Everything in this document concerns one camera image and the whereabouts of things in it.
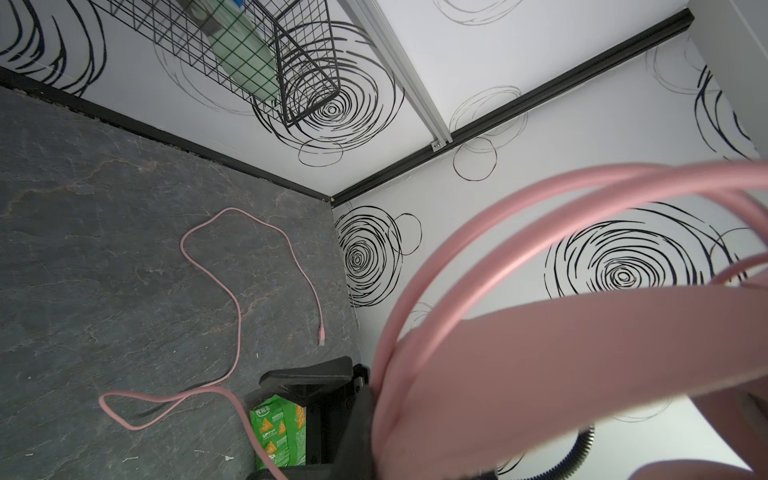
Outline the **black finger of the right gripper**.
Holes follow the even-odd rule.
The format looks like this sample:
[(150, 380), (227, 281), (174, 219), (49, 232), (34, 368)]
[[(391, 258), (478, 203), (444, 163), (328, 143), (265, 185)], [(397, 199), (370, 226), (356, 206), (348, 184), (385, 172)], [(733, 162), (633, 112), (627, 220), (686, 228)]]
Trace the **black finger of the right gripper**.
[(266, 372), (259, 387), (306, 407), (351, 382), (353, 373), (352, 358), (342, 356), (307, 367)]

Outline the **pink headphones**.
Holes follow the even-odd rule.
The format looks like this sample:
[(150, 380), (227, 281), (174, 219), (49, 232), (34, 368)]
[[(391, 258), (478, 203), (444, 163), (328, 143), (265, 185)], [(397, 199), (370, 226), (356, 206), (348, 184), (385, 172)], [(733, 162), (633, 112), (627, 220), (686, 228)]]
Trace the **pink headphones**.
[[(475, 319), (467, 313), (566, 235), (653, 200), (699, 194), (765, 237), (767, 211), (752, 192), (766, 185), (762, 162), (600, 166), (540, 181), (467, 222), (411, 279), (378, 342), (371, 377), (377, 476), (460, 478), (609, 414), (689, 394), (744, 467), (667, 461), (638, 476), (765, 478), (767, 424), (747, 415), (744, 404), (767, 395), (767, 278), (728, 285), (764, 256), (745, 259), (704, 286), (590, 293)], [(506, 240), (419, 328), (403, 332), (421, 295), (475, 239), (523, 208), (573, 190), (579, 199)]]

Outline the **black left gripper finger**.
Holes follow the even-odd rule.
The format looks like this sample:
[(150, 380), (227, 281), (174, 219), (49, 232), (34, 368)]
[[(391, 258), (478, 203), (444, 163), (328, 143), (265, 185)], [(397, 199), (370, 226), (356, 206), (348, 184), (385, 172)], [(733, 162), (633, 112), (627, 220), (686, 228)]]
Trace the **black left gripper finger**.
[(356, 396), (344, 436), (328, 476), (330, 480), (371, 480), (376, 478), (372, 453), (372, 423), (375, 398), (369, 385)]

